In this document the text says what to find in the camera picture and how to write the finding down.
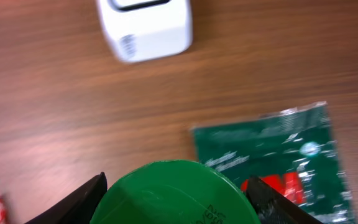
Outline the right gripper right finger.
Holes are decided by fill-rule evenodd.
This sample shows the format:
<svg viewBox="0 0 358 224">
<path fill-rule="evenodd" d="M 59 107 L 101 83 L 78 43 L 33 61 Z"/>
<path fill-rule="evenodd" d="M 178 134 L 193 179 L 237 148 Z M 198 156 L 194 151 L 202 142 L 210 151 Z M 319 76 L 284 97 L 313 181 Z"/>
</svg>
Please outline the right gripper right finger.
<svg viewBox="0 0 358 224">
<path fill-rule="evenodd" d="M 248 180 L 246 197 L 261 224 L 323 224 L 256 176 Z"/>
</svg>

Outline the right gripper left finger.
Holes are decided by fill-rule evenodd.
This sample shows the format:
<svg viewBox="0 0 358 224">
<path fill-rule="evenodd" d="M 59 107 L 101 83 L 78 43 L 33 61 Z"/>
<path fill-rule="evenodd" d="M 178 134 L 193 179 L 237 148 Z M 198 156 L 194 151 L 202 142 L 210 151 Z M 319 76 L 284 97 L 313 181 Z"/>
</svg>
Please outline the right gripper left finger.
<svg viewBox="0 0 358 224">
<path fill-rule="evenodd" d="M 26 224 L 89 224 L 107 189 L 101 172 Z"/>
</svg>

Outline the green lid jar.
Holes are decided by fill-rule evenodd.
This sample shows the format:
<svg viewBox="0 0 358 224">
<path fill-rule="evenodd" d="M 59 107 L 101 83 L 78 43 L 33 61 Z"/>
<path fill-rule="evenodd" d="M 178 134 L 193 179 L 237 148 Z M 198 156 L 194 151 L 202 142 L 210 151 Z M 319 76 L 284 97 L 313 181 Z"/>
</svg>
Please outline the green lid jar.
<svg viewBox="0 0 358 224">
<path fill-rule="evenodd" d="M 246 196 L 220 172 L 195 161 L 156 161 L 117 180 L 92 223 L 247 224 L 259 218 Z"/>
</svg>

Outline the green glove package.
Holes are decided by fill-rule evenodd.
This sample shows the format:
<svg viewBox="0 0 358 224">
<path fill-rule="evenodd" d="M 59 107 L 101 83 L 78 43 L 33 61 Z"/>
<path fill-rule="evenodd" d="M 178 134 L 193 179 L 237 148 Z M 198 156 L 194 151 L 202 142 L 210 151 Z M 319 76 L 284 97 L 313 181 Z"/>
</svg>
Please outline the green glove package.
<svg viewBox="0 0 358 224">
<path fill-rule="evenodd" d="M 242 191 L 256 175 L 322 223 L 357 223 L 325 101 L 196 126 L 198 161 Z"/>
</svg>

